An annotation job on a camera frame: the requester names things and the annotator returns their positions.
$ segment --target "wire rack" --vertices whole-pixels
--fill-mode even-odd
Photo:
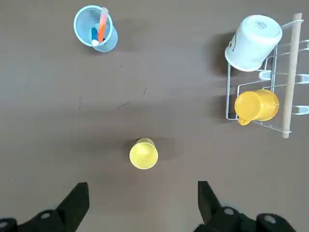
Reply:
[[[256,86],[256,84],[263,85],[263,89],[269,89],[275,92],[277,89],[284,90],[284,100],[280,100],[280,105],[283,103],[283,110],[281,109],[281,116],[279,120],[270,121],[253,121],[254,123],[279,131],[282,133],[283,138],[288,138],[291,124],[292,115],[306,115],[309,114],[309,105],[293,105],[294,87],[295,85],[309,84],[309,74],[296,73],[298,53],[309,51],[309,39],[300,41],[301,24],[304,22],[302,14],[297,13],[293,16],[293,20],[283,26],[283,34],[287,29],[292,28],[291,42],[287,44],[277,44],[272,53],[263,62],[262,69],[258,69],[259,80],[247,82],[237,86],[236,96],[238,97],[244,86]],[[281,48],[289,48],[289,52],[279,53]],[[289,66],[287,73],[277,72],[278,58],[282,56],[289,56]],[[276,77],[285,75],[287,81],[284,84],[277,84]],[[230,115],[230,89],[231,89],[231,65],[227,67],[227,86],[226,86],[226,112],[225,117],[227,120],[238,120],[237,114]]]

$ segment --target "cup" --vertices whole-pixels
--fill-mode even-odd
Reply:
[[[149,138],[139,139],[130,150],[130,161],[139,169],[152,168],[158,160],[158,151]]]
[[[274,19],[265,15],[251,15],[241,22],[225,49],[225,58],[238,70],[255,71],[262,66],[281,38],[282,29]]]
[[[111,51],[118,42],[118,33],[112,24],[112,18],[108,15],[105,27],[104,40],[98,46],[93,46],[91,41],[91,28],[98,30],[101,15],[100,6],[90,5],[80,9],[74,18],[74,32],[76,37],[85,45],[93,47],[99,52]]]
[[[278,110],[278,97],[267,89],[244,92],[235,101],[235,111],[241,125],[247,125],[252,120],[270,120]]]

